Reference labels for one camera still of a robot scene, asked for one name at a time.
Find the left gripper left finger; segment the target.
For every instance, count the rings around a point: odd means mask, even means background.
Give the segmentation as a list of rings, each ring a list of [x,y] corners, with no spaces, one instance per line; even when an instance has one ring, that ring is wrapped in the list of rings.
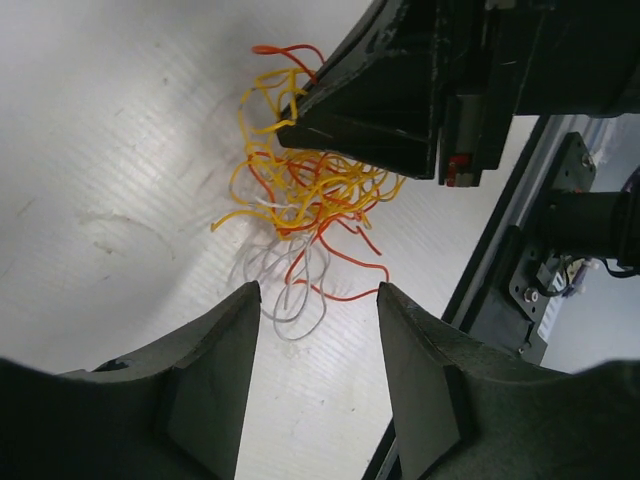
[[[248,282],[179,329],[92,370],[1,363],[5,479],[231,479],[260,323]]]

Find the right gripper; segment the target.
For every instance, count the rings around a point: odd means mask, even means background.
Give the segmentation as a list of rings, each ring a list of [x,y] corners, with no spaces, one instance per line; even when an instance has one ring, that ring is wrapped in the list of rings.
[[[516,116],[638,113],[639,4],[375,1],[303,90],[283,119],[436,118],[439,183],[476,186]]]

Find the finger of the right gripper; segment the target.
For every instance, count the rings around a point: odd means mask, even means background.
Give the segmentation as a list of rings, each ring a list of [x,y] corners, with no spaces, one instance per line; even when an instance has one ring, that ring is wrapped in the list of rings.
[[[284,147],[337,153],[409,178],[435,176],[431,120],[301,120],[297,114],[277,137]]]

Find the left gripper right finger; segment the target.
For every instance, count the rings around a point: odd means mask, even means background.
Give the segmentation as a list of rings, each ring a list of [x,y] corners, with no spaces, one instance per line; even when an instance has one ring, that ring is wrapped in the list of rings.
[[[639,365],[568,374],[496,350],[396,286],[377,296],[406,479],[635,479]]]

